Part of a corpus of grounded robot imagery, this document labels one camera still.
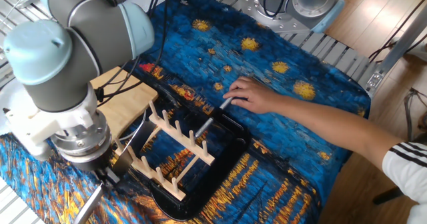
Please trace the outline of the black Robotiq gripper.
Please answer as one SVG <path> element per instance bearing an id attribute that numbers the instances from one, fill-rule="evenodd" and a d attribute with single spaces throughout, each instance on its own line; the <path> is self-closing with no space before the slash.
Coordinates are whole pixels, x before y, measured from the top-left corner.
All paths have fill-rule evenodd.
<path id="1" fill-rule="evenodd" d="M 83 171 L 95 171 L 106 168 L 106 174 L 95 172 L 94 175 L 104 187 L 110 188 L 110 184 L 118 184 L 121 181 L 120 177 L 108 167 L 112 152 L 112 148 L 108 147 L 104 151 L 96 151 L 80 157 L 66 155 L 65 159 Z"/>

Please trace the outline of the person's right hand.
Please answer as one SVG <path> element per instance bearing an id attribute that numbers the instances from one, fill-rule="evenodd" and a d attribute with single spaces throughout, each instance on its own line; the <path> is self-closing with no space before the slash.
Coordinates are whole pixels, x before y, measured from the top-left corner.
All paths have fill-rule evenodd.
<path id="1" fill-rule="evenodd" d="M 258 114 L 274 112 L 281 101 L 281 95 L 249 77 L 237 78 L 223 98 L 232 99 L 232 105 Z"/>

